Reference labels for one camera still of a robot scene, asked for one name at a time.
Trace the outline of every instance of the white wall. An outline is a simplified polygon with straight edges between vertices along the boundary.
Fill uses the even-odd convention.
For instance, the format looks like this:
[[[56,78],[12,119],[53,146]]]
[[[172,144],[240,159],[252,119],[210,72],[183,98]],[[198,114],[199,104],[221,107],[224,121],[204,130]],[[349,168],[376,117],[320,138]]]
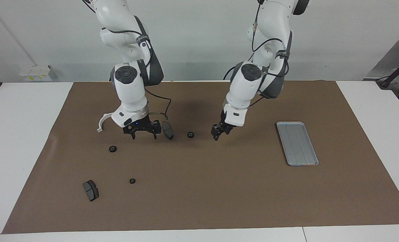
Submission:
[[[256,0],[129,0],[147,25],[166,80],[220,79],[250,56]],[[105,81],[119,55],[81,0],[0,0],[0,18],[57,81]],[[311,0],[292,17],[289,80],[362,80],[399,40],[399,0]],[[0,77],[31,61],[0,29]]]

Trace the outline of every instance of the white table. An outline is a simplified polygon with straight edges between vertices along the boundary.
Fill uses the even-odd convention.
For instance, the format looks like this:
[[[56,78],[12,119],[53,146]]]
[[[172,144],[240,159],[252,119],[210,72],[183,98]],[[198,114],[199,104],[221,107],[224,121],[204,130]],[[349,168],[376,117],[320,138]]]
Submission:
[[[47,140],[72,83],[0,89],[0,233]],[[399,101],[373,82],[338,82],[399,189]],[[245,230],[72,232],[0,235],[0,241],[399,242],[399,225]]]

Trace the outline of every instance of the white robotic arm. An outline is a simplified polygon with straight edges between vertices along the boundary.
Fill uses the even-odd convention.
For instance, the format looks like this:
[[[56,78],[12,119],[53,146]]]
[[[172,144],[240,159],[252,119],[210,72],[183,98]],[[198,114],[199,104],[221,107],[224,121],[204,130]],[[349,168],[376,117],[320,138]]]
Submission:
[[[161,133],[161,124],[149,118],[144,87],[163,80],[161,65],[140,19],[131,14],[126,0],[90,0],[103,24],[101,40],[122,57],[110,73],[120,107],[112,114],[115,123],[135,139],[136,131]]]
[[[309,0],[258,0],[255,23],[248,30],[252,42],[252,60],[234,68],[230,90],[224,101],[221,121],[212,128],[218,140],[222,133],[229,134],[236,126],[243,126],[251,100],[256,94],[276,98],[289,71],[292,31],[289,18],[302,14]],[[255,49],[256,43],[262,43]]]

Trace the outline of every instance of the metal tray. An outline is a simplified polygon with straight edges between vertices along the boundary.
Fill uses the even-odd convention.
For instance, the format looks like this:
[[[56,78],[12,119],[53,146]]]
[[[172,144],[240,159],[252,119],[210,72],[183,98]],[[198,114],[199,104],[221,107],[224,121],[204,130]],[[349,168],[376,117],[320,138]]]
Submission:
[[[290,166],[319,164],[304,123],[278,122],[277,129]]]

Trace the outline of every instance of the electrical box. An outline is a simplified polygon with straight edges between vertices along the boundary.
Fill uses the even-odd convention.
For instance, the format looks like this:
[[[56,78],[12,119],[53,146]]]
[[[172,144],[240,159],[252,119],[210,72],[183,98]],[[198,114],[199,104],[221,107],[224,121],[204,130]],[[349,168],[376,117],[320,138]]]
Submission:
[[[33,66],[30,68],[22,68],[19,73],[23,81],[53,81],[56,78],[55,73],[49,66]]]

